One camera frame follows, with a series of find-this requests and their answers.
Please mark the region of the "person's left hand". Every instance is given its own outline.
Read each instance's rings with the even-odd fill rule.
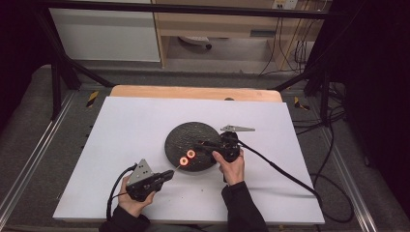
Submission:
[[[127,192],[126,191],[126,185],[127,181],[129,180],[130,176],[126,176],[123,178],[123,183],[121,185],[121,190],[120,194]],[[131,197],[126,193],[118,196],[118,205],[123,208],[125,211],[127,211],[130,215],[138,218],[139,215],[142,212],[142,209],[144,209],[147,205],[150,205],[153,203],[154,200],[154,195],[155,192],[151,192],[148,196],[147,199],[145,199],[144,202],[139,202],[132,200]]]

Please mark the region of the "hand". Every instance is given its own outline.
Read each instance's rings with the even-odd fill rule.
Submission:
[[[127,192],[126,185],[127,185],[127,181],[129,180],[129,178],[130,176],[126,176],[123,178],[123,184],[121,185],[120,194]],[[131,197],[127,193],[125,193],[125,194],[118,196],[118,205],[121,208],[123,208],[125,211],[127,211],[130,215],[138,218],[142,212],[142,209],[144,209],[145,206],[153,203],[154,194],[155,194],[154,191],[151,192],[147,196],[147,199],[145,199],[144,202],[139,202],[139,201],[132,200]]]
[[[220,172],[223,173],[226,183],[230,186],[244,181],[245,161],[244,150],[240,150],[239,157],[233,162],[227,162],[219,152],[212,152],[214,159],[220,164]]]

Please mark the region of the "sleeve cuff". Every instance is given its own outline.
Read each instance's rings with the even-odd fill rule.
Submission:
[[[115,208],[111,220],[125,231],[143,231],[150,225],[150,220],[145,216],[134,217],[120,206]]]
[[[225,202],[225,205],[227,206],[228,203],[232,200],[233,196],[241,191],[249,192],[245,181],[237,183],[233,186],[225,186],[225,188],[223,188],[222,190],[222,198]]]

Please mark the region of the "person's right hand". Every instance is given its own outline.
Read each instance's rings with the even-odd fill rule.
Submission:
[[[226,183],[230,186],[244,181],[245,161],[244,151],[241,149],[239,157],[233,162],[227,162],[219,152],[212,152],[214,159],[220,164],[220,171],[225,177]]]

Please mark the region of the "metal rail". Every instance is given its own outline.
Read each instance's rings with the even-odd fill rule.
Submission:
[[[348,16],[345,13],[330,12],[307,12],[288,11],[255,8],[233,8],[194,5],[171,5],[171,4],[144,4],[144,3],[114,3],[114,2],[91,2],[91,1],[65,1],[65,0],[37,0],[37,6],[93,11],[117,11],[117,12],[149,12],[149,13],[176,13],[176,14],[199,14],[199,15],[241,15],[241,16],[264,16],[264,17],[291,17],[311,19],[332,19]]]
[[[54,121],[51,121],[49,123],[42,138],[40,139],[39,143],[37,144],[36,148],[34,149],[33,153],[31,154],[30,158],[28,159],[24,167],[21,169],[21,172],[16,178],[15,183],[10,188],[9,192],[7,193],[3,202],[1,203],[0,231],[6,225],[6,222],[12,214],[15,205],[17,204],[20,196],[22,195],[28,183],[30,182],[30,179],[33,176],[33,173],[36,171],[37,166],[42,160],[42,157],[46,149],[48,148],[48,145],[50,144],[52,138],[54,137],[54,134],[57,132],[62,121],[64,120],[64,117],[66,116],[70,108],[75,93],[76,91],[70,91],[69,94],[65,97],[60,114]]]

